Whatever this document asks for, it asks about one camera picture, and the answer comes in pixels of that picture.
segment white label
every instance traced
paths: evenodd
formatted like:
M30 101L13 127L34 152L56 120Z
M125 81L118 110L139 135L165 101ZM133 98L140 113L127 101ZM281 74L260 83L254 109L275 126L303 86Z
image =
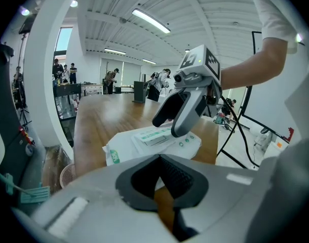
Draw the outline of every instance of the white label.
M245 184L245 185L250 185L253 178L252 177L247 177L247 176L240 176L236 174L228 174L226 176L227 180L240 183L240 184Z

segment white floor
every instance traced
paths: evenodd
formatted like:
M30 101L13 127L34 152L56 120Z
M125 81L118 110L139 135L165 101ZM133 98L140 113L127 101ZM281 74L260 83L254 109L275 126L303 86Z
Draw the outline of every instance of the white floor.
M212 118L203 116L202 118L213 121ZM249 155L251 156L251 159L256 163L260 164L263 160L264 152L262 152L257 146L254 147L254 140L256 136L252 135L247 128L243 128L244 134L247 139L248 144L248 151ZM226 130L224 127L219 126L219 141L218 141L218 151L225 143L226 139L228 138L231 131ZM235 159L237 159L239 162L241 162L244 166L246 166L249 169L257 170L257 168L254 168L254 165L250 163L247 154L246 154L246 147L243 137L241 136L241 133L239 131L239 127L236 127L236 132L232 134L231 138L227 142L226 146L224 147L224 150L229 153L231 156L233 156ZM232 167L232 168L242 168L237 163L235 163L232 159L230 159L228 156L226 156L223 153L220 153L219 156L216 159L216 165L218 166L225 166L225 167Z

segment window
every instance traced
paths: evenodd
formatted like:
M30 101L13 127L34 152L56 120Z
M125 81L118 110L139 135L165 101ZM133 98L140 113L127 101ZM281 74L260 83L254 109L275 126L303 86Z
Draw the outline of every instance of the window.
M71 31L72 31L72 28L61 28L60 29L55 51L66 51L67 50Z

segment whiteboard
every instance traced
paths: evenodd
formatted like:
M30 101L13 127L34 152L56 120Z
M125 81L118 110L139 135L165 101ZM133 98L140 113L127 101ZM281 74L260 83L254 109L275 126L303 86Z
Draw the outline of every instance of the whiteboard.
M262 47L261 32L252 34L254 53L257 53ZM290 141L291 131L295 131L296 124L285 105L285 100L306 77L307 64L307 48L303 44L297 44L297 52L287 54L284 69L279 76L252 87L243 116Z

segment person's forearm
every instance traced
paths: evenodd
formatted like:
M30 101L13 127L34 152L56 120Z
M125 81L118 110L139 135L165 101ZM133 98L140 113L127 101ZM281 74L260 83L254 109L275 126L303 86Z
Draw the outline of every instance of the person's forearm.
M253 86L279 75L284 67L287 42L267 38L263 41L263 50L239 65L221 71L223 90Z

